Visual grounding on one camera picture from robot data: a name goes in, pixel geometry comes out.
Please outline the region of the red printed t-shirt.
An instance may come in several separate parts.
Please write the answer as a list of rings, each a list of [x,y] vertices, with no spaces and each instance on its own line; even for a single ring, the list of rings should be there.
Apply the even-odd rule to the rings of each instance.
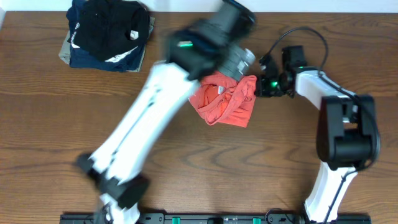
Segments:
[[[236,81],[215,72],[201,81],[189,102],[210,126],[223,123],[245,128],[254,109],[256,81],[254,75]]]

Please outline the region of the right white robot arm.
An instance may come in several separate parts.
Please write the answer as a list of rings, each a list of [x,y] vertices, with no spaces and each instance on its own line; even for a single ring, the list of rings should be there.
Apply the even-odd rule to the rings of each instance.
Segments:
[[[256,95],[264,98],[295,95],[318,110],[316,150],[320,168],[313,189],[304,201],[305,223],[333,223],[353,179],[377,160],[381,140],[374,100],[345,90],[303,57],[285,58],[283,72],[271,55],[259,61],[264,74]]]

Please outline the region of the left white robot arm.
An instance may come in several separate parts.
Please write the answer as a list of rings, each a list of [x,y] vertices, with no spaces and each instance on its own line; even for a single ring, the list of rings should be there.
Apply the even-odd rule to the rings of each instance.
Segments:
[[[152,146],[200,81],[228,59],[254,25],[254,20],[200,19],[167,36],[165,61],[151,68],[116,129],[96,151],[77,158],[107,212],[95,223],[137,223],[138,202],[149,186],[141,171]]]

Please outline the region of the navy folded shirt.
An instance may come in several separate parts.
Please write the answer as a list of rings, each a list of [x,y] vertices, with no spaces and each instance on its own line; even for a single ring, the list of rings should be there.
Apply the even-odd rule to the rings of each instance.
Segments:
[[[138,72],[150,36],[150,15],[139,1],[73,0],[67,11],[69,66]]]

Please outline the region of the black folded shirt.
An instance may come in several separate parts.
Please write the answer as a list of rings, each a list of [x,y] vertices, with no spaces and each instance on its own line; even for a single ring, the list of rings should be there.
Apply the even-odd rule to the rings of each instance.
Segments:
[[[149,22],[149,12],[139,2],[89,0],[79,11],[71,44],[106,61],[144,45]]]

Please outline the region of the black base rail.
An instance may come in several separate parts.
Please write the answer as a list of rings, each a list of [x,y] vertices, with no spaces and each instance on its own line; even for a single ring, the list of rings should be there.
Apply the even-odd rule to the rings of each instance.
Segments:
[[[92,214],[61,215],[59,224],[106,223],[95,221]],[[139,224],[288,224],[314,223],[304,217],[293,214],[269,213],[268,215],[164,215],[162,213],[144,213]],[[336,224],[371,224],[367,215],[341,215],[330,223]]]

